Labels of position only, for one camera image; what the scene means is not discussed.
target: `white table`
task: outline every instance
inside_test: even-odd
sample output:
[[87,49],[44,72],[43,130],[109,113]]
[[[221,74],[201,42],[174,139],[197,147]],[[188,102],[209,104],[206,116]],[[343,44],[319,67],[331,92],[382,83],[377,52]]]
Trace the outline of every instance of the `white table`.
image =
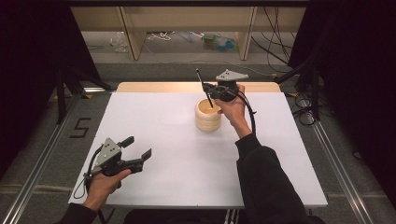
[[[238,139],[226,118],[213,133],[194,125],[194,106],[203,92],[113,93],[78,181],[93,152],[110,137],[115,142],[134,136],[122,150],[124,160],[140,158],[152,148],[143,172],[122,181],[108,205],[132,208],[241,208],[244,206],[236,172]],[[327,201],[303,141],[281,92],[247,92],[255,115],[257,136],[273,148],[306,207]],[[84,198],[70,198],[83,203]]]

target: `black cable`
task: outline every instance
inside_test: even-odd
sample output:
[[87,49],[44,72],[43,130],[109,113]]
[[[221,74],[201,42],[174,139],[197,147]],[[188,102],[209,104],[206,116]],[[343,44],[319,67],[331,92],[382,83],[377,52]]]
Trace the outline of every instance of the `black cable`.
[[116,211],[115,208],[111,209],[110,215],[108,215],[108,217],[106,219],[106,223],[108,223],[110,221],[110,219],[113,217],[115,211]]
[[285,72],[285,71],[279,71],[279,70],[275,69],[275,68],[270,64],[270,61],[269,61],[269,58],[268,58],[268,53],[270,53],[270,54],[273,55],[274,57],[278,58],[280,61],[282,61],[282,63],[287,64],[286,61],[284,61],[283,59],[279,58],[279,57],[276,56],[273,52],[269,51],[269,50],[266,49],[265,47],[261,46],[261,45],[253,38],[253,36],[251,37],[251,39],[252,39],[261,49],[263,49],[263,50],[265,50],[265,51],[267,52],[267,62],[268,62],[268,65],[269,65],[274,71],[276,71],[276,72],[278,72],[278,73],[287,73],[287,72]]
[[285,60],[279,58],[276,54],[274,54],[273,52],[271,52],[269,49],[266,49],[265,47],[263,47],[262,45],[260,45],[260,44],[253,38],[253,36],[251,37],[251,39],[259,46],[259,48],[265,50],[267,53],[269,53],[269,54],[271,54],[272,56],[276,57],[276,58],[279,59],[282,63],[288,64],[288,62],[286,62]]
[[102,222],[102,224],[107,224],[105,216],[103,215],[103,212],[100,209],[98,211],[98,216],[99,216],[100,222]]
[[[266,40],[271,41],[267,36],[264,35],[263,32],[262,32],[262,36],[263,36]],[[283,46],[283,47],[288,48],[288,49],[292,49],[291,46],[282,45],[282,44],[276,43],[276,42],[274,42],[274,41],[273,41],[273,44],[276,44],[276,45],[279,45],[279,46]]]
[[278,22],[279,8],[276,7],[276,21],[275,21],[275,25],[273,25],[273,23],[272,23],[272,21],[271,21],[269,15],[268,15],[267,10],[265,9],[265,7],[264,7],[263,9],[264,9],[264,12],[265,12],[265,15],[266,15],[268,21],[270,22],[271,28],[273,29],[273,35],[272,35],[272,37],[271,37],[270,46],[268,47],[268,49],[271,47],[271,44],[272,44],[272,43],[275,43],[275,42],[273,42],[273,39],[274,39],[274,35],[276,35],[277,39],[278,39],[279,42],[280,42],[280,45],[282,46],[282,50],[283,50],[283,53],[285,54],[285,57],[289,60],[289,57],[290,57],[290,56],[289,56],[289,54],[287,53],[287,51],[286,51],[286,49],[285,49],[285,47],[284,47],[284,44],[283,44],[283,42],[282,42],[282,38],[280,37],[279,22]]
[[[299,102],[301,101],[307,101],[308,104],[307,105],[299,105]],[[292,109],[297,106],[300,109],[296,110],[296,111],[292,111]],[[315,117],[313,116],[312,112],[311,112],[312,106],[311,106],[311,101],[307,98],[302,98],[300,100],[298,100],[298,97],[294,98],[294,105],[291,107],[291,114],[293,115],[293,117],[295,119],[299,118],[299,121],[301,124],[303,124],[304,126],[309,126],[309,125],[313,125],[317,120],[315,119]],[[309,122],[305,122],[303,121],[303,116],[310,116],[310,118],[312,119]]]
[[241,91],[238,91],[238,93],[241,93],[243,96],[241,96],[240,94],[236,94],[236,96],[239,97],[247,106],[247,111],[250,116],[251,131],[253,133],[256,133],[256,122],[254,120],[254,114],[256,112],[253,112],[253,110],[251,109],[250,103],[248,102],[248,98],[246,97],[246,95],[244,93],[242,93]]
[[92,179],[92,177],[91,177],[91,168],[92,168],[92,165],[93,165],[93,161],[94,161],[94,159],[96,158],[97,154],[99,154],[99,152],[101,151],[101,149],[102,149],[102,147],[99,147],[99,148],[96,149],[96,151],[93,153],[93,156],[91,157],[90,165],[88,166],[88,171],[87,171],[87,173],[84,174],[84,179],[78,184],[78,186],[77,186],[77,188],[76,188],[76,191],[75,191],[74,194],[73,194],[73,197],[74,197],[75,199],[80,199],[80,198],[84,197],[84,195],[85,195],[85,187],[86,187],[86,186],[84,186],[84,188],[83,188],[84,191],[82,192],[82,195],[81,195],[81,196],[77,197],[77,196],[76,196],[76,192],[77,192],[77,190],[79,189],[79,187],[80,187],[86,180],[91,180],[91,179]]

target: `hand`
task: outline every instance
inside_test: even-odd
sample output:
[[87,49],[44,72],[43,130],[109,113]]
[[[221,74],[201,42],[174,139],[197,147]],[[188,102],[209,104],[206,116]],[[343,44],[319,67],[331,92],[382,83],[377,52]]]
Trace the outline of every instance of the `hand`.
[[[245,86],[240,84],[237,85],[239,91],[245,93]],[[215,103],[221,108],[218,113],[225,115],[231,125],[235,128],[239,138],[245,137],[251,133],[245,119],[245,103],[239,97],[235,97],[235,99],[230,102],[224,102],[220,99],[216,99]]]
[[105,205],[108,195],[112,194],[117,189],[117,185],[120,181],[130,173],[131,170],[127,169],[113,176],[105,176],[103,174],[95,175],[92,179],[90,190],[88,191],[88,197],[82,205],[95,212],[99,211],[99,209]]

